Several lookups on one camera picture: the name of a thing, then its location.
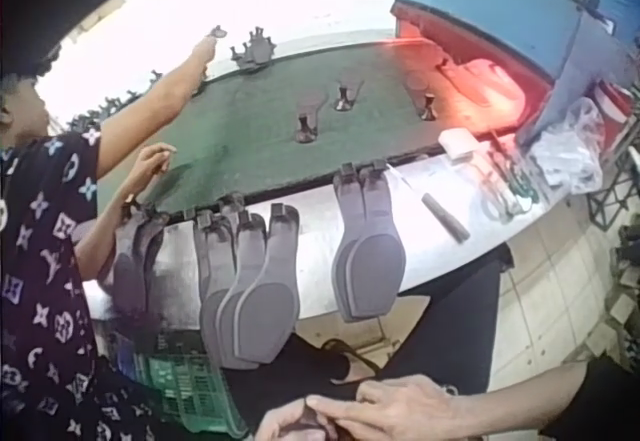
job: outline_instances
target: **person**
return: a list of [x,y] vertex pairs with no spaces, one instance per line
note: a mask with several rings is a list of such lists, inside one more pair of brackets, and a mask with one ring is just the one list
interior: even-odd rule
[[149,92],[108,119],[102,132],[47,136],[48,113],[30,74],[1,80],[2,421],[26,439],[151,440],[175,433],[147,407],[151,393],[97,355],[82,281],[96,277],[113,246],[123,199],[167,168],[172,148],[141,151],[133,172],[93,230],[96,183],[171,123],[215,55],[207,36]]
[[486,392],[496,336],[500,274],[510,265],[511,252],[501,245],[402,293],[429,296],[429,306],[382,369],[366,372],[353,362],[353,353],[348,350],[318,349],[293,335],[271,364],[252,371],[224,370],[240,415],[255,433],[266,413],[310,394],[356,399],[358,381],[364,378],[384,380],[422,374],[449,392]]
[[529,429],[557,441],[637,439],[640,379],[605,356],[472,396],[452,396],[426,376],[365,381],[352,401],[308,396],[272,410],[255,441],[313,439],[317,430],[285,434],[305,406],[363,441],[468,439]]

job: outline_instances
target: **shoe insole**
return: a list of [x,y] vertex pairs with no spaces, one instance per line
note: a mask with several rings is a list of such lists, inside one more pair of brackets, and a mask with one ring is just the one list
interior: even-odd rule
[[198,263],[198,295],[200,297],[200,301],[203,299],[203,291],[209,289],[209,282],[211,281],[207,236],[212,223],[213,213],[208,209],[200,211],[196,217],[196,224],[193,233],[193,241]]
[[449,80],[456,90],[464,97],[473,101],[478,106],[489,107],[487,97],[482,93],[482,84],[478,78],[466,69],[461,68],[451,62],[438,66],[438,71]]
[[296,256],[300,217],[281,203],[271,205],[264,266],[238,302],[235,353],[255,363],[271,363],[293,332],[300,314]]
[[236,277],[234,236],[229,220],[224,216],[213,216],[206,235],[209,277],[203,278],[199,286],[202,302],[214,291],[228,290]]
[[346,69],[340,73],[338,82],[340,86],[347,88],[347,99],[355,103],[364,84],[362,74],[357,70]]
[[164,228],[168,222],[169,214],[155,213],[151,219],[138,230],[136,250],[139,250],[139,254],[142,257],[143,275],[147,292],[151,280],[151,271],[160,252]]
[[200,284],[200,335],[209,360],[215,367],[222,367],[220,340],[216,329],[216,316],[236,276],[234,238],[229,221],[218,216],[212,220],[207,233],[209,279]]
[[238,272],[233,286],[231,286],[218,307],[215,317],[216,332],[224,368],[254,369],[257,367],[255,362],[241,359],[235,354],[234,323],[236,309],[242,295],[253,284],[263,268],[266,250],[266,228],[264,219],[258,214],[249,214],[248,211],[241,211],[238,213],[238,218]]
[[404,277],[406,253],[393,222],[384,161],[360,172],[365,226],[347,260],[347,296],[357,318],[387,314]]
[[351,313],[347,297],[347,260],[365,224],[364,199],[358,173],[352,164],[345,164],[333,177],[333,190],[340,207],[344,232],[333,259],[331,282],[342,319],[357,321]]
[[193,220],[164,229],[148,287],[148,312],[163,329],[200,329],[199,273]]
[[298,116],[307,116],[309,128],[312,130],[315,129],[316,134],[318,130],[318,111],[320,111],[320,108],[325,105],[328,99],[329,96],[326,91],[307,91],[300,96],[296,103]]
[[137,249],[139,231],[147,222],[144,212],[135,211],[124,226],[116,230],[113,303],[117,310],[128,316],[141,315],[147,308],[144,259]]
[[230,193],[220,198],[218,205],[220,206],[220,214],[231,223],[231,233],[235,237],[238,232],[238,213],[244,211],[244,198],[240,193]]

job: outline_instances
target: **gray insole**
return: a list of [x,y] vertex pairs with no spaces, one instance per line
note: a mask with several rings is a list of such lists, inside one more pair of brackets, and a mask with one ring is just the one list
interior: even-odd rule
[[242,359],[271,363],[293,332],[300,314],[296,278],[299,230],[300,217],[294,207],[271,205],[264,266],[235,312],[234,347]]
[[234,237],[224,216],[214,217],[207,231],[209,278],[206,284],[200,284],[200,335],[212,365],[221,367],[216,316],[236,276]]
[[236,277],[234,237],[231,223],[224,216],[214,216],[206,229],[209,277],[199,285],[200,301],[218,289],[229,289]]
[[146,312],[147,289],[144,279],[144,259],[136,244],[139,230],[148,221],[142,211],[135,211],[124,226],[116,230],[116,256],[113,264],[113,302],[126,315]]
[[345,322],[357,321],[351,313],[347,295],[347,260],[365,225],[362,186],[352,164],[345,164],[333,177],[333,190],[340,207],[344,232],[333,259],[331,282],[338,309]]
[[229,369],[254,369],[257,364],[241,359],[234,351],[234,323],[238,303],[245,291],[256,280],[265,261],[266,228],[262,216],[238,213],[237,235],[238,272],[233,286],[226,293],[216,314],[216,332],[220,346],[222,366]]
[[383,160],[360,172],[366,223],[347,260],[347,296],[351,314],[372,318],[387,314],[404,276],[406,254],[393,222],[391,191]]
[[152,277],[153,265],[162,246],[164,228],[168,222],[169,214],[154,213],[149,222],[143,224],[138,230],[136,251],[139,250],[139,254],[142,257],[146,291],[148,291],[148,283]]

